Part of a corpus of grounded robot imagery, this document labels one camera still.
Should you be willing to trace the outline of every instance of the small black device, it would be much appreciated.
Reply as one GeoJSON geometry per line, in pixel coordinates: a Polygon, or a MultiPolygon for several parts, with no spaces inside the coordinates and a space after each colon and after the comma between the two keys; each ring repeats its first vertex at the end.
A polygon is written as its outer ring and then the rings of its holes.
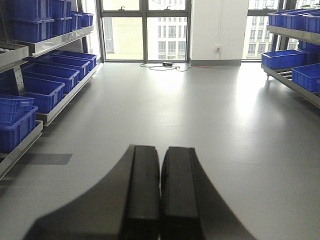
{"type": "Polygon", "coordinates": [[[163,67],[172,67],[172,66],[173,66],[173,63],[172,63],[172,62],[169,62],[169,61],[164,61],[164,62],[162,63],[162,66],[163,66],[163,67]]]}

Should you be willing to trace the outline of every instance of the gray floor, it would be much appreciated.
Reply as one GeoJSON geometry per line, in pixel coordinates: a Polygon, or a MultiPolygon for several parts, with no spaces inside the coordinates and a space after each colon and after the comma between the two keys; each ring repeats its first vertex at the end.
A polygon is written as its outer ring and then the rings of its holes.
{"type": "Polygon", "coordinates": [[[105,64],[0,181],[0,239],[21,240],[129,144],[155,146],[161,160],[168,146],[194,147],[258,240],[320,239],[320,111],[267,82],[258,63],[187,72],[105,64]]]}

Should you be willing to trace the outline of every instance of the electrical outlet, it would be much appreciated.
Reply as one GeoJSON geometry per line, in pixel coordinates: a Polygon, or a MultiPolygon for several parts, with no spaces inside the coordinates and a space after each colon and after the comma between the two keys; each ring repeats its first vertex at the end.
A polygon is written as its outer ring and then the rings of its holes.
{"type": "Polygon", "coordinates": [[[220,44],[215,45],[215,51],[216,52],[220,52],[221,51],[221,45],[220,44]]]}

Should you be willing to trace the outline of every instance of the blue storage bin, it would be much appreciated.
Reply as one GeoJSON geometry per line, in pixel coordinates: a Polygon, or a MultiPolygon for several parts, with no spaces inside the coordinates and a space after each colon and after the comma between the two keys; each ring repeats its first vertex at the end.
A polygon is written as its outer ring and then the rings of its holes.
{"type": "Polygon", "coordinates": [[[52,0],[52,17],[55,19],[71,17],[72,0],[52,0]]]}
{"type": "Polygon", "coordinates": [[[25,95],[34,98],[39,113],[49,113],[63,98],[64,83],[33,77],[23,79],[25,95]]]}
{"type": "Polygon", "coordinates": [[[34,106],[12,126],[0,127],[0,153],[9,154],[36,127],[36,111],[34,106]]]}
{"type": "Polygon", "coordinates": [[[270,69],[303,66],[305,59],[305,52],[293,49],[261,53],[262,64],[270,69]]]}
{"type": "Polygon", "coordinates": [[[75,78],[68,79],[58,76],[50,76],[50,75],[44,75],[40,73],[35,72],[23,72],[23,77],[29,77],[29,78],[35,78],[35,79],[41,79],[41,80],[49,80],[53,82],[63,83],[63,93],[68,94],[70,91],[77,85],[77,82],[75,81],[75,78]]]}
{"type": "Polygon", "coordinates": [[[78,60],[86,59],[90,61],[89,71],[91,71],[97,65],[97,55],[94,55],[94,54],[75,52],[75,51],[60,51],[60,50],[51,51],[50,54],[66,56],[66,57],[70,57],[78,60]]]}
{"type": "Polygon", "coordinates": [[[307,51],[309,53],[320,52],[320,45],[313,44],[307,41],[299,41],[299,49],[307,51]]]}
{"type": "Polygon", "coordinates": [[[276,27],[283,27],[284,26],[284,17],[283,14],[290,14],[300,11],[306,11],[309,9],[306,8],[299,8],[299,9],[290,9],[290,10],[282,10],[273,13],[268,13],[269,25],[276,26],[276,27]]]}
{"type": "Polygon", "coordinates": [[[292,81],[311,92],[318,90],[320,63],[292,68],[292,81]]]}
{"type": "Polygon", "coordinates": [[[55,18],[53,23],[52,34],[55,36],[71,32],[72,16],[64,18],[55,18]]]}
{"type": "Polygon", "coordinates": [[[317,64],[318,63],[318,53],[317,52],[308,52],[301,49],[299,51],[305,53],[305,59],[303,65],[317,64]]]}
{"type": "Polygon", "coordinates": [[[42,58],[40,61],[41,63],[44,62],[57,67],[79,70],[79,81],[90,72],[90,61],[87,59],[73,59],[63,55],[49,55],[42,58]]]}
{"type": "Polygon", "coordinates": [[[312,33],[320,33],[320,13],[312,13],[303,16],[304,30],[312,33]]]}
{"type": "Polygon", "coordinates": [[[13,84],[10,79],[8,79],[7,75],[3,72],[0,73],[0,94],[11,95],[13,89],[13,84]]]}
{"type": "Polygon", "coordinates": [[[79,30],[82,26],[82,15],[78,13],[71,12],[72,24],[71,31],[79,30]]]}
{"type": "Polygon", "coordinates": [[[83,28],[92,26],[94,23],[94,15],[91,13],[86,12],[79,12],[79,11],[71,11],[73,14],[79,14],[82,16],[81,18],[81,26],[83,28]]]}
{"type": "Polygon", "coordinates": [[[68,69],[68,68],[62,68],[57,66],[50,66],[40,63],[32,63],[27,64],[22,69],[22,74],[24,72],[26,73],[37,73],[37,74],[43,74],[43,75],[50,75],[55,77],[60,77],[64,79],[75,79],[75,81],[78,81],[78,70],[68,69]]]}
{"type": "Polygon", "coordinates": [[[54,19],[20,20],[14,19],[14,39],[18,41],[37,43],[52,38],[54,19]]]}
{"type": "Polygon", "coordinates": [[[304,15],[320,13],[319,9],[309,9],[283,14],[283,27],[287,29],[303,30],[305,28],[304,15]]]}
{"type": "Polygon", "coordinates": [[[11,16],[21,20],[45,20],[52,18],[52,0],[9,0],[11,16]]]}
{"type": "Polygon", "coordinates": [[[34,98],[0,94],[0,127],[12,126],[33,107],[34,98]]]}

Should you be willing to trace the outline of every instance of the metal shelf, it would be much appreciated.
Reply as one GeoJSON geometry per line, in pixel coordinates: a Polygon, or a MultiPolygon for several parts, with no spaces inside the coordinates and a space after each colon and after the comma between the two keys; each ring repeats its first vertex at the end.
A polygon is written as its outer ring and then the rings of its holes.
{"type": "Polygon", "coordinates": [[[32,132],[22,140],[22,142],[10,154],[0,153],[0,158],[4,158],[3,161],[0,162],[0,180],[41,136],[43,128],[43,122],[36,121],[35,129],[32,130],[32,132]]]}
{"type": "Polygon", "coordinates": [[[288,38],[298,39],[301,41],[320,45],[320,33],[271,25],[266,26],[266,29],[269,30],[269,32],[272,34],[282,35],[288,38]]]}
{"type": "Polygon", "coordinates": [[[90,81],[98,66],[95,66],[49,113],[37,113],[36,119],[43,121],[45,127],[49,126],[77,93],[90,81]]]}
{"type": "Polygon", "coordinates": [[[21,59],[29,55],[29,48],[24,45],[0,42],[0,48],[11,50],[0,54],[0,73],[25,63],[21,59]]]}
{"type": "Polygon", "coordinates": [[[290,68],[284,68],[284,69],[270,69],[266,67],[265,65],[261,64],[262,69],[267,73],[268,76],[272,76],[282,84],[286,85],[288,88],[294,90],[298,94],[300,94],[302,97],[304,97],[306,100],[308,100],[313,105],[320,108],[320,97],[315,95],[314,93],[306,90],[302,86],[299,86],[298,84],[292,82],[291,80],[287,79],[281,73],[291,71],[290,68]]]}
{"type": "Polygon", "coordinates": [[[93,30],[94,26],[87,26],[79,30],[66,33],[64,35],[56,36],[36,43],[26,41],[16,41],[16,43],[28,46],[29,56],[38,57],[42,54],[46,54],[54,49],[69,44],[75,40],[81,39],[90,34],[93,30]]]}

